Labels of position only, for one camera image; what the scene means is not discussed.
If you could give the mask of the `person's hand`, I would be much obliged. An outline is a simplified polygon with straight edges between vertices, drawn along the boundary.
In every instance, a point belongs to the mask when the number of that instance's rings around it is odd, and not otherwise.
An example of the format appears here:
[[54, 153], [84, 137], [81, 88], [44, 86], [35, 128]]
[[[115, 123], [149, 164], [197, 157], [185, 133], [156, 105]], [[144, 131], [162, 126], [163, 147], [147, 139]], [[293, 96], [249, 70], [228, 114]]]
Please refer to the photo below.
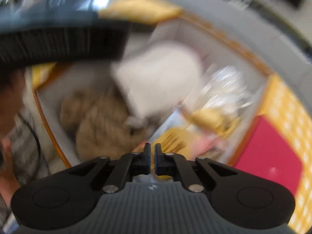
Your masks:
[[216, 145], [216, 139], [208, 135], [199, 135], [191, 132], [166, 131], [155, 141], [149, 141], [151, 155], [154, 155], [156, 144], [161, 145], [163, 153], [183, 155], [193, 161], [196, 157], [205, 154]]

